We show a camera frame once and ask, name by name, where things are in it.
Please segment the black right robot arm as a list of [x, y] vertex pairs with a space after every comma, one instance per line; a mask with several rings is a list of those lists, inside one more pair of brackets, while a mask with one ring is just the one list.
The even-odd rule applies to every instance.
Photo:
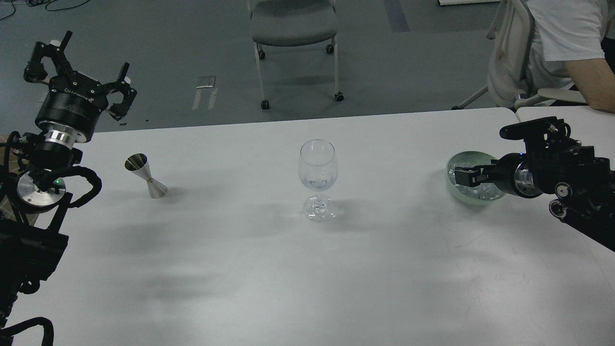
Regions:
[[456, 166], [455, 182], [467, 187], [492, 183], [521, 198], [554, 195], [550, 213], [604, 247], [615, 249], [614, 171], [593, 146], [571, 137], [571, 127], [555, 116], [507, 125], [499, 135], [522, 140], [524, 153], [509, 153], [490, 164]]

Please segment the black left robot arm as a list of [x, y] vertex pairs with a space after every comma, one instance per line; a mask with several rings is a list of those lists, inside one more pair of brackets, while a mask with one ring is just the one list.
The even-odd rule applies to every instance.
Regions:
[[18, 294], [33, 294], [56, 270], [68, 245], [60, 227], [68, 210], [81, 207], [102, 189], [98, 175], [80, 165], [83, 152], [75, 144], [89, 142], [99, 117], [108, 112], [122, 120], [137, 91], [123, 64], [116, 81], [101, 83], [74, 70], [64, 51], [72, 32], [61, 41], [37, 42], [24, 69], [24, 80], [48, 86], [35, 118], [38, 134], [11, 132], [1, 147], [1, 198], [13, 219], [1, 217], [1, 344], [41, 326], [42, 345], [54, 341], [52, 322], [31, 318], [7, 326]]

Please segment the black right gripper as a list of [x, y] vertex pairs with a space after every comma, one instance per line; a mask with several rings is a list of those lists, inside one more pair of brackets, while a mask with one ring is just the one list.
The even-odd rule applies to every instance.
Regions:
[[455, 184], [478, 187], [493, 183], [499, 190], [516, 196], [529, 195], [529, 168], [525, 155], [505, 155], [490, 165], [455, 167]]

